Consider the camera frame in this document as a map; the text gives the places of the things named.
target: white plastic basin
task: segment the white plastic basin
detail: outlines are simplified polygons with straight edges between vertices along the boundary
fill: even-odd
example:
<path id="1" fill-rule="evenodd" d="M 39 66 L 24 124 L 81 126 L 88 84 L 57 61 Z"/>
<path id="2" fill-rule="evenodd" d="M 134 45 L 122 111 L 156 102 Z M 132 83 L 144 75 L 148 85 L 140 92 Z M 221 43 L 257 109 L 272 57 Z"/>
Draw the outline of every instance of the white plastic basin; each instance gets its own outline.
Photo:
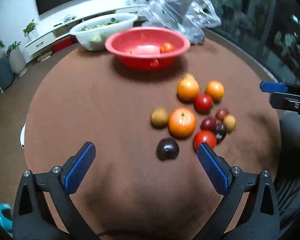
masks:
<path id="1" fill-rule="evenodd" d="M 81 31 L 83 27 L 93 27 L 94 25 L 110 22 L 111 18 L 115 18 L 118 23 L 99 27 L 92 30 Z M 106 39 L 114 33 L 121 32 L 133 27 L 133 23 L 138 16 L 132 13 L 115 13 L 99 16 L 74 26 L 70 30 L 70 34 L 74 35 L 79 43 L 90 51 L 103 50 Z"/>

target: blue object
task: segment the blue object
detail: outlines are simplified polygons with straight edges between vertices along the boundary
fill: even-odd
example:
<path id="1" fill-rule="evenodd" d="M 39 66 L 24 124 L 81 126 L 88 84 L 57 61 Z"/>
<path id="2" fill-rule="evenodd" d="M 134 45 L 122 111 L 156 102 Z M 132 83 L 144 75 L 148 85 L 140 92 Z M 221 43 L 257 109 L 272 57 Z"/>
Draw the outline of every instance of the blue object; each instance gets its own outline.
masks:
<path id="1" fill-rule="evenodd" d="M 71 162 L 71 166 L 64 178 L 64 190 L 66 194 L 70 195 L 77 192 L 95 157 L 96 147 L 93 143 L 86 142 L 75 156 L 69 158 L 68 161 Z"/>
<path id="2" fill-rule="evenodd" d="M 262 92 L 266 93 L 287 93 L 288 87 L 283 83 L 275 83 L 275 82 L 266 82 L 263 81 L 260 83 L 260 89 Z"/>
<path id="3" fill-rule="evenodd" d="M 209 151 L 205 146 L 205 143 L 201 143 L 197 149 L 197 157 L 207 173 L 212 185 L 216 192 L 221 195 L 226 195 L 230 186 L 228 176 L 223 172 L 222 168 L 218 164 L 218 156 Z"/>
<path id="4" fill-rule="evenodd" d="M 6 218 L 3 215 L 3 211 L 8 210 L 11 211 L 11 207 L 9 204 L 0 204 L 0 225 L 7 231 L 12 232 L 12 220 Z"/>
<path id="5" fill-rule="evenodd" d="M 14 78 L 9 59 L 3 56 L 0 58 L 0 87 L 6 90 L 13 83 Z"/>

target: white flower pot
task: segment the white flower pot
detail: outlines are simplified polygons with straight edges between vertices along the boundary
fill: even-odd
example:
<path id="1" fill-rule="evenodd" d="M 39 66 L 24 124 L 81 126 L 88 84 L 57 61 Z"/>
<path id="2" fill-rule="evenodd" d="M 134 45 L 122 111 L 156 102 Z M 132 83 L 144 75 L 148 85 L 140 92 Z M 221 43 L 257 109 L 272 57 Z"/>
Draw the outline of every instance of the white flower pot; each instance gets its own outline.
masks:
<path id="1" fill-rule="evenodd" d="M 33 41 L 38 36 L 39 36 L 39 34 L 38 34 L 37 29 L 34 29 L 33 31 L 29 32 L 27 35 L 29 41 Z"/>
<path id="2" fill-rule="evenodd" d="M 28 68 L 26 66 L 26 61 L 19 49 L 19 47 L 16 47 L 13 51 L 11 51 L 9 56 L 9 61 L 12 70 L 14 73 L 18 75 L 18 77 L 22 77 L 24 73 L 27 72 Z"/>

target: drawer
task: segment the drawer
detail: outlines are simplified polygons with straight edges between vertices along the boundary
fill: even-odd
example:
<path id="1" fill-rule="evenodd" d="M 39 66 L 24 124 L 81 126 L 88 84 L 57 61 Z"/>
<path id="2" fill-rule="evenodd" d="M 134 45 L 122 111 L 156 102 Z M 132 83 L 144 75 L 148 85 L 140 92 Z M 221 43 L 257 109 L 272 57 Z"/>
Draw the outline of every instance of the drawer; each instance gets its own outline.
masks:
<path id="1" fill-rule="evenodd" d="M 29 55 L 32 55 L 39 51 L 40 49 L 43 49 L 44 47 L 50 45 L 56 40 L 53 32 L 47 33 L 46 35 L 42 36 L 41 38 L 35 40 L 28 46 L 26 46 L 26 50 Z"/>

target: clear plastic bag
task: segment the clear plastic bag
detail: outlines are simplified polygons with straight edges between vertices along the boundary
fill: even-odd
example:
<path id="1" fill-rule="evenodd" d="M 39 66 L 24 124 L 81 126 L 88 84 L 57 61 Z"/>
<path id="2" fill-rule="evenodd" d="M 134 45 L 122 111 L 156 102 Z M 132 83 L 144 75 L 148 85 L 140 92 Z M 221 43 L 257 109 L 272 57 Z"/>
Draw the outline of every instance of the clear plastic bag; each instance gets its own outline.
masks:
<path id="1" fill-rule="evenodd" d="M 204 42 L 202 28 L 221 25 L 210 0 L 151 0 L 140 12 L 148 19 L 142 26 L 175 30 L 187 36 L 191 44 Z"/>

